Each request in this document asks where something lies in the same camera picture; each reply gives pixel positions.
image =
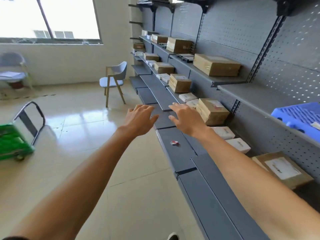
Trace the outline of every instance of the hand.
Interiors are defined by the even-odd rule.
[[[176,112],[178,120],[172,115],[169,116],[169,119],[183,133],[194,137],[197,133],[201,133],[206,129],[205,122],[194,108],[177,103],[173,103],[169,108]]]
[[[128,109],[123,127],[130,133],[130,136],[137,137],[150,131],[159,117],[157,114],[150,119],[153,110],[153,106],[142,104],[136,105],[134,109]]]

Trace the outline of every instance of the wooden chair leg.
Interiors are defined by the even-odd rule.
[[[110,77],[108,77],[108,85],[106,87],[106,108],[108,108],[109,88],[110,88]]]
[[[117,85],[117,88],[118,88],[118,90],[119,90],[119,93],[120,93],[120,96],[121,96],[121,98],[122,98],[123,104],[126,104],[126,101],[125,101],[125,99],[123,98],[122,90],[121,90],[121,88],[120,88],[117,80],[114,80],[114,81],[115,81],[115,84]]]

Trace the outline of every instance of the chair seat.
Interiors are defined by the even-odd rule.
[[[17,82],[19,80],[22,80],[26,77],[26,74],[24,72],[0,72],[0,80],[6,81],[6,82]]]
[[[106,88],[108,86],[108,77],[102,77],[100,78],[100,86],[103,87],[103,88]],[[123,85],[123,81],[122,80],[118,80],[118,84],[119,86],[122,86]],[[112,87],[116,87],[116,83],[115,83],[115,80],[113,77],[110,77],[110,84],[109,84],[109,87],[112,88]]]

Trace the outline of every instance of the green cart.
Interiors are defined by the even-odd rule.
[[[25,109],[34,104],[43,119],[43,124],[40,129],[37,129],[30,118],[28,117]],[[19,132],[14,122],[20,119],[29,132],[34,137],[31,144],[29,144],[24,136]],[[29,102],[23,106],[19,113],[14,117],[13,121],[9,124],[0,125],[0,160],[14,158],[17,161],[22,161],[26,155],[34,152],[34,144],[38,138],[39,133],[46,124],[45,116],[41,111],[38,104]]]

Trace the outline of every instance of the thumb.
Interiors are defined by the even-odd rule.
[[[176,119],[173,115],[169,115],[169,119],[177,126],[179,123],[179,120]]]
[[[150,119],[151,124],[154,125],[158,118],[159,118],[159,115],[158,115],[158,114],[154,115],[154,116]]]

